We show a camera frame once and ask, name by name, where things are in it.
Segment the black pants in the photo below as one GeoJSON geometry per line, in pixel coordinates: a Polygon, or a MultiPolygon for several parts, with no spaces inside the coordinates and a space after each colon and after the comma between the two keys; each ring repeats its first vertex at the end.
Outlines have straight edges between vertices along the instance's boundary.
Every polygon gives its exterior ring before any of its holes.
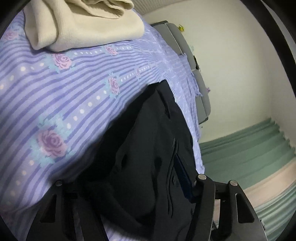
{"type": "Polygon", "coordinates": [[[184,197],[173,157],[192,169],[192,137],[166,80],[152,84],[114,122],[78,179],[95,210],[155,241],[185,240],[195,204],[184,197]]]}

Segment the black garment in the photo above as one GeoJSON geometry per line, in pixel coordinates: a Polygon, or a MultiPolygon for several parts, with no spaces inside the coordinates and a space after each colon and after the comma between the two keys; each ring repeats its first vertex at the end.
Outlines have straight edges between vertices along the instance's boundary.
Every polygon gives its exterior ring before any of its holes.
{"type": "Polygon", "coordinates": [[[93,208],[153,241],[185,240],[195,204],[184,197],[174,155],[195,171],[192,137],[166,80],[152,84],[105,133],[79,183],[93,208]]]}

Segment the blanket fold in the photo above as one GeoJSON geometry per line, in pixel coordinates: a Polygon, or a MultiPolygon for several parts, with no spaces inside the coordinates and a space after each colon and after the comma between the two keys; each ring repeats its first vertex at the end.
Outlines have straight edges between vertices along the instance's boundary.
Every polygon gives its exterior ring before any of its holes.
{"type": "Polygon", "coordinates": [[[131,0],[31,0],[25,32],[35,50],[92,47],[143,36],[131,0]]]}

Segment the white wall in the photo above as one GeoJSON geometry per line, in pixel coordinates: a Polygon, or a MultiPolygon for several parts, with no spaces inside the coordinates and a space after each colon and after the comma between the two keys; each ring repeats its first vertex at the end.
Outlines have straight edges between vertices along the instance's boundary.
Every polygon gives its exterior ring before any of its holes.
{"type": "Polygon", "coordinates": [[[240,0],[189,0],[144,15],[149,23],[167,20],[183,35],[210,87],[211,114],[200,142],[241,130],[271,116],[270,73],[260,24],[240,0]]]}
{"type": "MultiPolygon", "coordinates": [[[[296,59],[296,43],[293,41],[287,28],[284,26],[279,17],[268,6],[267,9],[276,20],[283,35],[296,59]]],[[[264,46],[264,51],[269,53],[269,45],[264,46]]],[[[290,139],[291,146],[296,147],[296,98],[293,93],[291,84],[278,56],[267,59],[268,65],[274,71],[270,72],[271,84],[271,116],[280,129],[284,131],[287,139],[290,139]]]]}

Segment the bed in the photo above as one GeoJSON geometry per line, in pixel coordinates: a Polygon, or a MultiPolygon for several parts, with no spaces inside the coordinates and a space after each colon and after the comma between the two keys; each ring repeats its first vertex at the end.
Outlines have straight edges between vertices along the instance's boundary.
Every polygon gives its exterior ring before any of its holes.
{"type": "MultiPolygon", "coordinates": [[[[172,50],[157,27],[144,25],[140,39],[62,53],[31,48],[22,11],[5,31],[0,40],[0,214],[19,241],[26,239],[38,201],[50,186],[74,180],[91,163],[92,144],[149,84],[168,81],[193,138],[196,169],[204,172],[198,119],[207,118],[208,97],[197,82],[200,73],[191,71],[191,53],[172,50]],[[199,109],[204,115],[197,114],[199,109]]],[[[104,226],[110,240],[133,240],[106,219],[104,226]]]]}

